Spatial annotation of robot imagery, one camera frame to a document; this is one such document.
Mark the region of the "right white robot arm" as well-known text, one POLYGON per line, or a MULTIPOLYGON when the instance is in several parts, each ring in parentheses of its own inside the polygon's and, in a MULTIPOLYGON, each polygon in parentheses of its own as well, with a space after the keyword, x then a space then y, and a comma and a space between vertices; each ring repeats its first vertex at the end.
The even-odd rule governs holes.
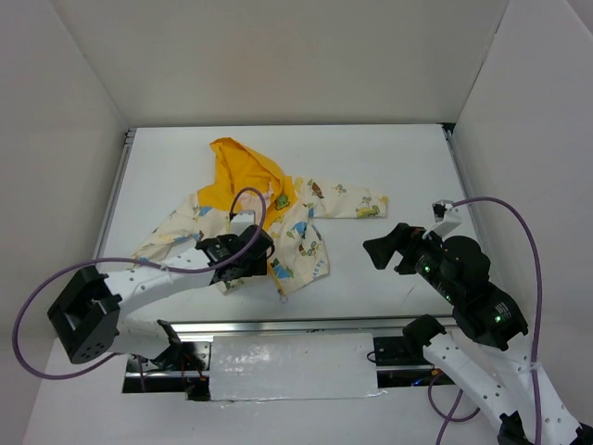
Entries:
POLYGON ((546 372, 531 362, 527 321, 517 303, 490 282, 490 260, 476 241, 463 235, 443 239, 401 222, 363 247, 379 270, 401 255, 396 272, 418 274, 449 302, 457 327, 489 358, 495 376, 460 350, 430 315, 403 330, 405 356, 441 369, 486 416, 498 443, 591 443, 591 426, 570 414, 546 372))

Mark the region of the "cream dinosaur print hooded jacket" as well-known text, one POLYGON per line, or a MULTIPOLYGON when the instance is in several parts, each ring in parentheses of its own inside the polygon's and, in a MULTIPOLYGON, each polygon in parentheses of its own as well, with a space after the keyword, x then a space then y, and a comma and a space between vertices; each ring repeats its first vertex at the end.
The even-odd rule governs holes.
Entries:
POLYGON ((387 196, 368 187, 317 177, 292 177, 271 159, 236 140, 211 142, 214 181, 189 195, 143 241, 133 257, 163 261, 189 241, 228 233, 230 210, 254 210, 274 242, 268 260, 278 292, 286 296, 330 272, 315 219, 384 218, 387 196))

